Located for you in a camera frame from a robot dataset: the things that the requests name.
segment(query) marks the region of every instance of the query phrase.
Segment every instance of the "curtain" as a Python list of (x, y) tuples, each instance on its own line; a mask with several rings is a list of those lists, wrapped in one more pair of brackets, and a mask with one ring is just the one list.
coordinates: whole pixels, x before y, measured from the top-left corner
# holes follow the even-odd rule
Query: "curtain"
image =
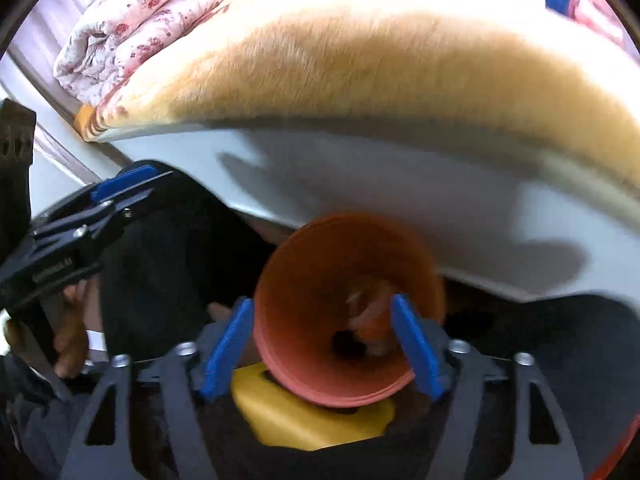
[(95, 0), (39, 0), (18, 30), (9, 54), (57, 111), (72, 120), (80, 103), (52, 75), (53, 63), (86, 8)]

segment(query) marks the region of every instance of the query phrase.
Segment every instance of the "person's hand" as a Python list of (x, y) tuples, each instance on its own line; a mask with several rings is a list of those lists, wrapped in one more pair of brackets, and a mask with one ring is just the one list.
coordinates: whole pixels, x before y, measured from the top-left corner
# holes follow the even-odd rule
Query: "person's hand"
[[(54, 371), (61, 378), (76, 377), (84, 366), (89, 350), (84, 314), (88, 308), (91, 309), (91, 303), (97, 297), (97, 287), (97, 277), (94, 277), (77, 285), (69, 285), (63, 291), (64, 312), (53, 339), (53, 346), (59, 354)], [(7, 320), (4, 338), (13, 352), (28, 365), (33, 365), (33, 357), (26, 347), (22, 326), (18, 322)]]

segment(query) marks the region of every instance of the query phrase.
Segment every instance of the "orange cone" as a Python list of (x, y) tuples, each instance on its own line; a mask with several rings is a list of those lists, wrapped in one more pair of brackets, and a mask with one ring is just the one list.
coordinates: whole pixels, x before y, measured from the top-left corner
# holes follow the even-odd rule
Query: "orange cone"
[[(311, 222), (272, 255), (255, 293), (255, 341), (273, 376), (292, 393), (335, 408), (384, 399), (413, 379), (390, 322), (390, 299), (407, 295), (442, 322), (442, 282), (420, 237), (366, 213)], [(335, 351), (337, 333), (366, 346)]]

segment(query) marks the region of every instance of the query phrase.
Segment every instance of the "white surface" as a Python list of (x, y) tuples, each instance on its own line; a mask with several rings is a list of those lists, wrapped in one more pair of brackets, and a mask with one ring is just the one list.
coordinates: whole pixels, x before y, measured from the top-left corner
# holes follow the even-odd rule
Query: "white surface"
[(308, 132), (200, 131), (120, 140), (228, 205), (291, 226), (334, 210), (402, 219), (444, 273), (521, 300), (598, 291), (640, 304), (640, 237), (542, 182), (439, 153)]
[[(0, 326), (4, 327), (4, 322), (9, 319), (6, 310), (0, 312)], [(5, 355), (9, 351), (9, 345), (4, 340), (4, 329), (0, 333), (0, 355)]]
[(104, 334), (102, 332), (87, 330), (86, 334), (89, 338), (89, 348), (91, 350), (99, 350), (100, 352), (107, 351), (107, 344), (105, 343)]
[(63, 173), (39, 152), (33, 153), (29, 182), (31, 191), (31, 216), (80, 189), (82, 185)]

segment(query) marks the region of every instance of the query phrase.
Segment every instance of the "golden fur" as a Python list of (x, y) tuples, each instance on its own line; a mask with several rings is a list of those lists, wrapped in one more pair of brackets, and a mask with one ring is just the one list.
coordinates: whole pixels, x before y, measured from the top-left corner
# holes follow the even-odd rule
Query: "golden fur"
[(517, 0), (227, 0), (96, 110), (102, 128), (435, 118), (542, 140), (640, 187), (640, 67)]

